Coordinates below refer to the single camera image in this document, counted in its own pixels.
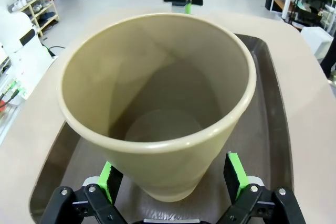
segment beige bucket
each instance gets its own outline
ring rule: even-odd
[[[177,201],[197,186],[254,94],[251,54],[231,32],[184,14],[124,20],[67,62],[69,125],[145,192]]]

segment bolt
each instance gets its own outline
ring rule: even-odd
[[[283,188],[280,188],[280,189],[279,189],[279,193],[280,193],[281,195],[285,195],[285,194],[286,194],[286,190],[284,190]]]
[[[94,186],[90,186],[90,187],[89,187],[89,192],[90,192],[90,193],[94,192],[95,190],[96,190],[96,188],[95,188]]]
[[[258,191],[258,187],[256,187],[256,186],[251,186],[250,190],[251,190],[252,192],[255,193],[255,192]]]

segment black cable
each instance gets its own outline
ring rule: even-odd
[[[19,94],[19,92],[20,92],[20,91],[19,91],[18,89],[15,90],[14,93],[12,94],[12,96],[10,97],[10,99],[9,99],[7,102],[5,102],[4,104],[2,104],[2,105],[0,106],[0,109],[1,109],[2,107],[6,106],[7,104],[9,104],[10,101],[11,101],[12,99],[14,99],[14,97],[16,97],[17,94]]]
[[[55,47],[58,47],[58,48],[63,48],[63,49],[65,49],[65,47],[61,47],[61,46],[53,46],[53,47],[49,47],[49,49],[51,49],[51,48],[55,48]]]

